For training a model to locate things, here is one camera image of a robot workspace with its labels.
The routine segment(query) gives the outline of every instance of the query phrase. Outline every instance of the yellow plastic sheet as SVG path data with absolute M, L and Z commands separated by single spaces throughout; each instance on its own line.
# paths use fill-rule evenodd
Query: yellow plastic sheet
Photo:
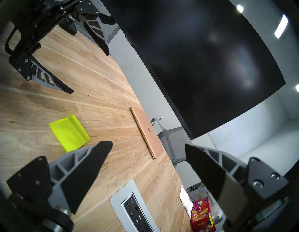
M 91 140 L 76 116 L 68 113 L 69 117 L 49 124 L 65 152 L 76 150 Z

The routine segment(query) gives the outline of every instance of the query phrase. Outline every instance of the ceiling light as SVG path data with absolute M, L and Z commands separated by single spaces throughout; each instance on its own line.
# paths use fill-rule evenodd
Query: ceiling light
M 237 10 L 242 13 L 243 12 L 243 7 L 241 7 L 240 5 L 237 5 Z
M 274 35 L 279 39 L 281 34 L 283 33 L 284 29 L 286 28 L 286 25 L 288 24 L 288 19 L 285 15 L 282 16 L 282 19 L 280 21 L 280 24 L 278 25 L 278 28 L 276 29 L 276 32 Z

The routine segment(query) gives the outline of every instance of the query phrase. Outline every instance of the wooden table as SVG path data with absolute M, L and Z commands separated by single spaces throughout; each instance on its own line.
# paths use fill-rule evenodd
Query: wooden table
M 81 203 L 73 231 L 125 231 L 109 198 L 134 179 L 161 231 L 192 231 L 179 199 L 181 180 L 167 154 L 154 160 L 130 112 L 142 109 L 117 63 L 84 37 L 72 36 L 57 26 L 34 56 L 49 71 L 75 90 L 73 94 L 26 81 L 8 62 L 1 38 L 0 116 L 1 188 L 6 180 L 38 156 L 48 162 L 65 153 L 48 124 L 76 115 L 91 138 L 84 146 L 101 140 L 113 142 L 99 175 Z M 14 48 L 20 34 L 12 38 Z

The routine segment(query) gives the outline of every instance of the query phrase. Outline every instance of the gold laptop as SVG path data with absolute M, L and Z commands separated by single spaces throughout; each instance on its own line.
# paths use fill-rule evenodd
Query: gold laptop
M 158 138 L 158 135 L 150 123 L 145 111 L 135 107 L 131 107 L 130 109 L 147 143 L 147 146 L 152 153 L 152 156 L 154 159 L 158 158 L 164 151 L 164 147 L 162 146 L 160 139 Z

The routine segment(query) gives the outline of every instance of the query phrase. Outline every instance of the tissue box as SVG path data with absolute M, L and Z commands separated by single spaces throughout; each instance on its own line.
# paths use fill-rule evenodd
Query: tissue box
M 194 232 L 214 232 L 215 223 L 212 220 L 211 205 L 208 198 L 193 202 L 190 224 Z

